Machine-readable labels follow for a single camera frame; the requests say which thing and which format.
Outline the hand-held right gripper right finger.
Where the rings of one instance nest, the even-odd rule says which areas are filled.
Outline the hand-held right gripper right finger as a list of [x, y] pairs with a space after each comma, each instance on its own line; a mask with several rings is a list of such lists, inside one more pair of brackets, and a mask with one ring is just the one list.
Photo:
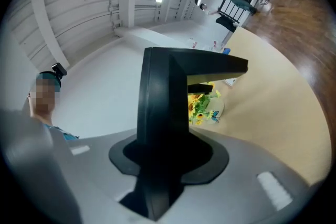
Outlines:
[[188, 94], [209, 94], [213, 90], [213, 86], [210, 84], [188, 84], [187, 93]]

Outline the rectangular wooden table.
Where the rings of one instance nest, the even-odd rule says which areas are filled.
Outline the rectangular wooden table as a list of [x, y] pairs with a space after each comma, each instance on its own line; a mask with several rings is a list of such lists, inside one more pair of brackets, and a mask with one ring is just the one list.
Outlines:
[[219, 123], [193, 125], [228, 145], [231, 163], [223, 178], [231, 189], [260, 186], [271, 172], [280, 182], [324, 180], [331, 168], [331, 140], [321, 105], [305, 78], [276, 48], [238, 28], [227, 46], [248, 60], [232, 86], [216, 82], [225, 108]]

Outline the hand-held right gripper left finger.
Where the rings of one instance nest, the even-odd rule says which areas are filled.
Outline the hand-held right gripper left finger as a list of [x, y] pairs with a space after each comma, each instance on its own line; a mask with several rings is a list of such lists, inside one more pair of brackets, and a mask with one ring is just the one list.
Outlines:
[[187, 85], [238, 77], [248, 60], [215, 52], [147, 48], [141, 72], [136, 139], [122, 148], [138, 166], [137, 181], [121, 204], [151, 220], [160, 219], [187, 185], [208, 184], [227, 167], [219, 143], [192, 134]]

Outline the sunflower bouquet in vase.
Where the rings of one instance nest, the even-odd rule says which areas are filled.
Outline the sunflower bouquet in vase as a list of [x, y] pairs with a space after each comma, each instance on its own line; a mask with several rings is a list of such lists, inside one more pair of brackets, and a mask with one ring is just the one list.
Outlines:
[[221, 93], [216, 88], [214, 82], [210, 84], [213, 90], [209, 94], [188, 94], [188, 120], [192, 125], [202, 125], [203, 123], [219, 123], [219, 119], [224, 112], [224, 101], [221, 99]]

